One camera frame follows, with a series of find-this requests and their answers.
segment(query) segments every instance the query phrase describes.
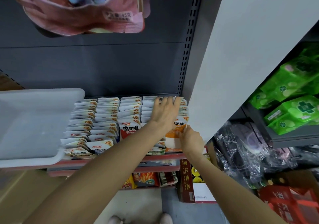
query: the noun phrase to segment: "right hand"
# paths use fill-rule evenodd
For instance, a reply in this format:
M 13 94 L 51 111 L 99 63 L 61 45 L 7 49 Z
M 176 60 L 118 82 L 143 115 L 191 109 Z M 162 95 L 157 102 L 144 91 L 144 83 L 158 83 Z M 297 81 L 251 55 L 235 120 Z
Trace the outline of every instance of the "right hand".
M 181 148 L 188 160 L 203 156 L 205 143 L 199 132 L 195 132 L 189 125 L 186 125 L 183 133 L 179 132 Z

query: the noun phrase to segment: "orange packaging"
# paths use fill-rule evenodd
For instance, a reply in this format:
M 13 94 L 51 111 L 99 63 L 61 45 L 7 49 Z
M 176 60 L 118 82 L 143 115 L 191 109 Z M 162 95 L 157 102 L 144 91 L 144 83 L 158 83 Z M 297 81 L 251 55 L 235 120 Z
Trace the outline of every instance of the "orange packaging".
M 166 133 L 166 141 L 165 141 L 165 152 L 181 152 L 181 143 L 176 132 L 183 132 L 185 126 L 187 125 L 189 117 L 188 116 L 177 116 L 174 121 L 176 125 L 175 129 Z
M 134 173 L 133 179 L 137 186 L 160 186 L 158 174 L 154 172 Z
M 131 174 L 127 181 L 124 182 L 122 189 L 135 189 L 136 187 L 137 185 L 134 183 L 133 176 Z

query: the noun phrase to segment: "red shelf edge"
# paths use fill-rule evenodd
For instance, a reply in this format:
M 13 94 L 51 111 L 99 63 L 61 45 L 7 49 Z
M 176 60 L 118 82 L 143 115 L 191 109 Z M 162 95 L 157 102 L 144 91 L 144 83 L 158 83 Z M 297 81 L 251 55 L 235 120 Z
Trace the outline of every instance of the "red shelf edge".
M 145 173 L 145 172 L 170 172 L 170 171 L 179 171 L 180 166 L 145 166 L 145 167 L 137 167 L 133 173 Z M 77 170 L 49 170 L 47 174 L 50 177 L 61 177 L 61 176 L 71 176 Z
M 186 156 L 184 153 L 150 155 L 150 156 L 145 156 L 141 162 L 151 161 L 151 160 L 173 160 L 173 159 L 185 159 L 185 158 Z M 12 168 L 3 168 L 3 170 L 36 170 L 36 169 L 47 169 L 47 168 L 77 167 L 77 166 L 84 166 L 91 160 L 92 159 L 61 160 L 58 163 L 52 164 L 52 165 L 12 167 Z

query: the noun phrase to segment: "left hand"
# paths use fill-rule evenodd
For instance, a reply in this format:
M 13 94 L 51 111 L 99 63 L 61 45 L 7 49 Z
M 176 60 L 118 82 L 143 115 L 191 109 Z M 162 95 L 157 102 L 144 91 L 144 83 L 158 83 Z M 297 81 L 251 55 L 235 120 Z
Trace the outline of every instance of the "left hand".
M 181 98 L 176 97 L 173 103 L 173 97 L 164 97 L 160 103 L 160 98 L 156 98 L 150 122 L 154 122 L 164 131 L 163 134 L 175 129 L 174 120 L 178 115 Z

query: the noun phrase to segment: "pink candy bag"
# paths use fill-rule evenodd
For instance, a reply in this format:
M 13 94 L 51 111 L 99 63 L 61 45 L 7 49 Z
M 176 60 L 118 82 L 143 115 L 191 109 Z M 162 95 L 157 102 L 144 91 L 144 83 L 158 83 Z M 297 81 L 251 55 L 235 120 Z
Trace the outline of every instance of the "pink candy bag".
M 79 7 L 49 0 L 17 1 L 35 24 L 62 36 L 100 29 L 117 33 L 138 33 L 144 29 L 143 0 L 106 0 L 103 4 Z

